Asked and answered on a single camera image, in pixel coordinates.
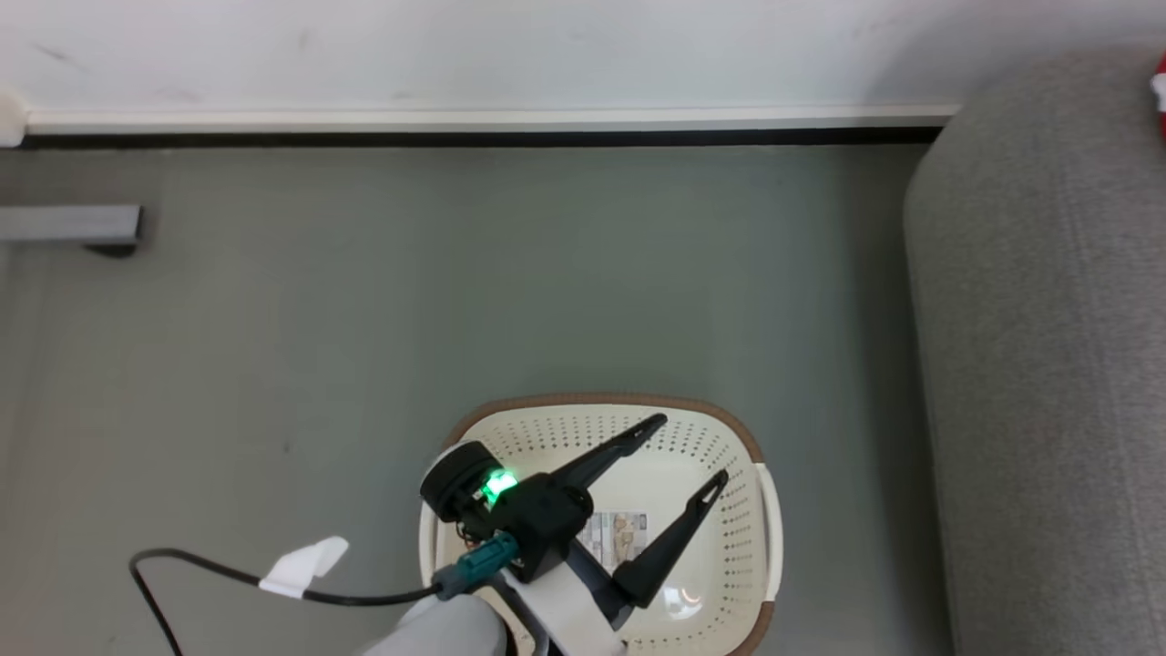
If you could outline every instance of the green led light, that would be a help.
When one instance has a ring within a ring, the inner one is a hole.
[[[514,474],[511,474],[506,470],[496,470],[490,473],[486,485],[482,486],[482,494],[486,496],[486,502],[493,506],[498,501],[498,495],[503,494],[503,491],[513,488],[517,485],[518,479],[514,478]]]

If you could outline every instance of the white plastic basket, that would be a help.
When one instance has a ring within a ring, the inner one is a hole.
[[[666,397],[553,395],[486,405],[445,446],[480,442],[521,479],[555,470],[655,412],[668,423],[592,485],[597,514],[646,514],[651,541],[714,472],[726,470],[729,485],[652,605],[632,613],[619,636],[631,654],[750,654],[765,635],[781,583],[781,512],[757,444],[731,415]],[[419,548],[426,585],[465,552],[454,527],[424,505]],[[489,591],[484,598],[496,601]],[[512,629],[521,643],[525,632]]]

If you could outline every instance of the black mount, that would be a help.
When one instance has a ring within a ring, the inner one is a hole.
[[[85,249],[110,259],[128,259],[138,252],[138,244],[86,244]]]
[[[633,456],[668,418],[656,414],[591,451],[548,473],[528,477],[503,491],[493,508],[479,492],[498,460],[482,443],[451,451],[426,475],[421,495],[443,522],[457,522],[468,542],[484,542],[504,531],[519,544],[510,570],[531,583],[561,563],[586,585],[613,629],[633,607],[647,608],[729,484],[721,470],[688,500],[684,512],[634,559],[609,576],[575,536],[593,512],[591,484],[620,458]]]

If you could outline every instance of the paper label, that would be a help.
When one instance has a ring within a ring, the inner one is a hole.
[[[607,573],[634,560],[648,545],[648,514],[641,510],[597,510],[580,531],[580,543]]]

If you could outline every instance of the gray sofa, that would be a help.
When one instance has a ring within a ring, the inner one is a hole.
[[[907,199],[956,650],[1166,654],[1166,48],[1035,65]]]

